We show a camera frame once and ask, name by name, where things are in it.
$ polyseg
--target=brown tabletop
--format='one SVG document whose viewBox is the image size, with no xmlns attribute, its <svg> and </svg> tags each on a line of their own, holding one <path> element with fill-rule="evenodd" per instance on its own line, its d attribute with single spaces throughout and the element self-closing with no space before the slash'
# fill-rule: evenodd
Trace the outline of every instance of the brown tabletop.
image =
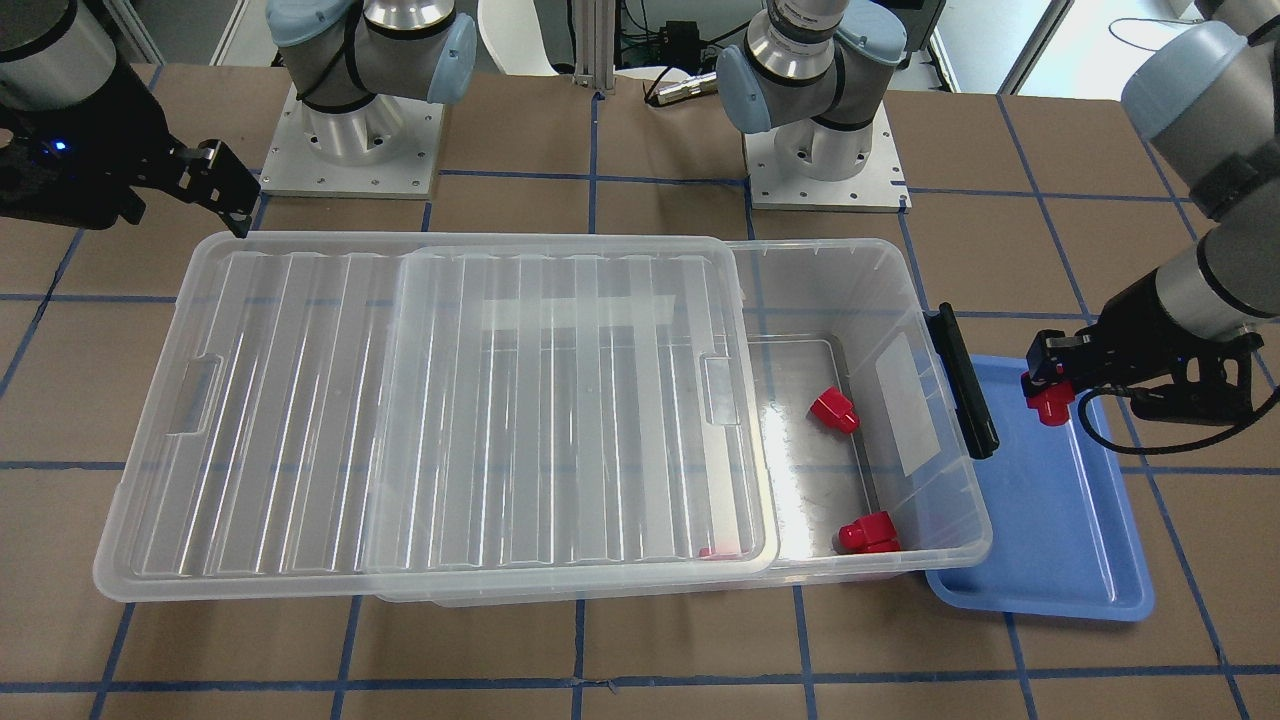
<svg viewBox="0 0 1280 720">
<path fill-rule="evenodd" d="M 143 78 L 151 68 L 140 68 Z M 269 151 L 279 69 L 164 67 L 174 135 Z M 270 199 L 262 229 L 881 237 L 970 351 L 1074 331 L 1207 222 L 1114 102 L 890 94 L 909 214 L 753 211 L 714 99 L 477 76 L 434 201 Z M 1138 624 L 954 610 L 918 574 L 448 610 L 375 598 L 122 606 L 90 574 L 192 249 L 218 219 L 0 219 L 0 717 L 1280 717 L 1280 414 L 1124 459 L 1156 589 Z M 1267 324 L 1258 400 L 1280 372 Z M 1204 428 L 1143 425 L 1164 445 Z"/>
</svg>

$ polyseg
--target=blue tray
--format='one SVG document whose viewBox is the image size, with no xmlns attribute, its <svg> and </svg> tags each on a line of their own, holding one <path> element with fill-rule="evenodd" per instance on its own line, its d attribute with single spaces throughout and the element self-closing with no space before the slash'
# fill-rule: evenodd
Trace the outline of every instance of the blue tray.
<svg viewBox="0 0 1280 720">
<path fill-rule="evenodd" d="M 974 462 L 995 533 L 973 568 L 929 570 L 929 587 L 968 610 L 1137 621 L 1155 592 L 1115 455 L 1073 418 L 1048 428 L 1027 409 L 1025 363 L 973 357 L 1000 450 Z M 1101 413 L 1089 418 L 1108 437 Z"/>
</svg>

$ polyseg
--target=white chair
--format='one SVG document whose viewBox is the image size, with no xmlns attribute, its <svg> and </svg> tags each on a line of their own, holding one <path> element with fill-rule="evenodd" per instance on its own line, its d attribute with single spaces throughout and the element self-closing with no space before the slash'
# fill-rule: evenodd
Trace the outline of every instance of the white chair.
<svg viewBox="0 0 1280 720">
<path fill-rule="evenodd" d="M 498 69 L 508 76 L 554 76 L 558 74 L 547 59 L 547 45 L 543 42 L 541 26 L 538 22 L 538 9 L 534 0 L 479 0 L 476 4 L 476 26 L 480 38 L 489 50 L 489 56 Z M 654 79 L 663 68 L 627 68 L 618 70 L 622 77 Z M 689 79 L 689 73 L 675 68 L 663 77 L 664 81 L 680 82 Z"/>
</svg>

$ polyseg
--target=black handle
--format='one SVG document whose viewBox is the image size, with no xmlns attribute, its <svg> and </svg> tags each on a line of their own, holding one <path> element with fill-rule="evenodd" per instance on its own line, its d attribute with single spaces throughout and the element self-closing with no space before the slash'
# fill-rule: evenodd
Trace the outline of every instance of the black handle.
<svg viewBox="0 0 1280 720">
<path fill-rule="evenodd" d="M 924 324 L 933 338 L 933 348 L 942 357 L 942 368 L 947 372 L 951 395 L 956 398 L 956 416 L 960 419 L 960 433 L 969 446 L 969 457 L 986 460 L 1000 447 L 996 424 L 991 421 L 987 398 L 978 384 L 978 374 L 973 370 L 973 360 L 960 336 L 960 324 L 950 302 L 938 305 L 934 314 L 924 314 Z"/>
</svg>

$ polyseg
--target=translucent lid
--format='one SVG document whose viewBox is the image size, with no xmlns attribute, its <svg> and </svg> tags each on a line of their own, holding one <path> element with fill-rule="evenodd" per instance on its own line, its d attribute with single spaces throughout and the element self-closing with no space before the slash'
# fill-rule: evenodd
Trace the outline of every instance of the translucent lid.
<svg viewBox="0 0 1280 720">
<path fill-rule="evenodd" d="M 710 238 L 220 233 L 108 518 L 119 600 L 745 578 L 777 555 Z"/>
</svg>

